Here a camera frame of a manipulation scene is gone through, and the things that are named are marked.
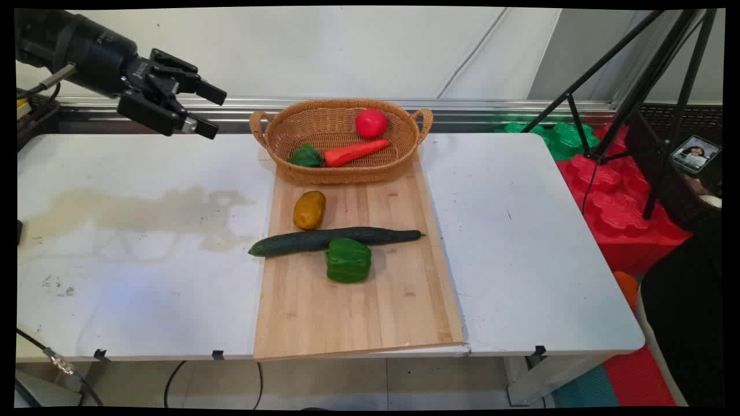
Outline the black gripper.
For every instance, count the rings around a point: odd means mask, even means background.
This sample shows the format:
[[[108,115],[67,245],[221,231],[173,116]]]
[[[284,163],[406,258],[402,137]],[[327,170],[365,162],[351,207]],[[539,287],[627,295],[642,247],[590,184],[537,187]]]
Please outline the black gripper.
[[[119,115],[159,134],[197,134],[213,140],[219,133],[217,124],[185,108],[170,110],[146,97],[159,95],[153,80],[169,88],[175,81],[178,89],[173,94],[194,93],[219,106],[227,98],[224,90],[204,80],[194,64],[162,50],[151,50],[151,60],[143,58],[133,40],[83,15],[61,9],[16,9],[15,58],[50,73],[71,64],[74,71],[67,81],[108,98],[120,97]]]

